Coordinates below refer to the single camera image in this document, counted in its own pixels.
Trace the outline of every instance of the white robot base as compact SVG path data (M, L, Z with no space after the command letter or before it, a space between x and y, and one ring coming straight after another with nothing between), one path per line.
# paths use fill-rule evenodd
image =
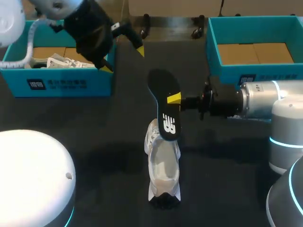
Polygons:
M0 132L0 227L67 227L76 174L66 148L36 131Z

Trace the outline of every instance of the black clamp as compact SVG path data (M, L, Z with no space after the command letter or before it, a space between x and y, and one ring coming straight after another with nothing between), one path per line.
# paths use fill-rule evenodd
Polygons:
M196 30L193 31L191 37L193 39L199 39L204 35L204 23L205 23L205 16L200 15L199 17L192 18L195 26L198 26Z
M140 31L141 38L145 39L150 34L150 30L151 30L151 18L148 14L144 14L142 29Z

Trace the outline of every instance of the cardboard bottom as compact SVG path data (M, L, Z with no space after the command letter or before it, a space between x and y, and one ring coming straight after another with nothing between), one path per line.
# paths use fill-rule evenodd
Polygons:
M285 43L219 44L223 65L294 63Z
M35 47L33 57L36 59L46 59L51 57L54 53L72 60L93 64L92 62L86 60L81 54L78 54L76 48Z

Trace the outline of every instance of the black table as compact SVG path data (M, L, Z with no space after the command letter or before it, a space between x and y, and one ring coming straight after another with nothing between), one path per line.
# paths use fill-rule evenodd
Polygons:
M71 153L77 202L71 227L267 227L265 197L270 126L182 113L181 204L148 203L144 137L156 117L146 78L170 70L183 95L201 92L208 76L201 41L145 44L145 60L129 43L117 49L111 98L15 99L0 83L0 130L31 129L58 139Z

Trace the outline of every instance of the cardboard box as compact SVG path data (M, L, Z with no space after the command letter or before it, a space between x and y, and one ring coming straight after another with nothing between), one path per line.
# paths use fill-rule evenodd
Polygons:
M24 32L17 42L9 46L4 61L19 61L27 52L27 34L33 21L27 21ZM48 58L54 53L83 61L75 55L76 43L65 31L55 33L48 26L37 28L34 38L34 57ZM106 56L114 67L115 48ZM96 68L69 69L7 69L1 70L14 97L92 97L110 96L112 92L112 72Z
M45 59L51 57L54 53L64 56L65 47L35 47L33 57L38 59Z
M254 49L260 64L294 63L285 43L254 44Z
M210 76L224 84L303 79L299 17L211 17L206 35Z
M223 65L259 64L252 44L219 44L218 49Z
M286 44L219 44L223 65L294 63Z

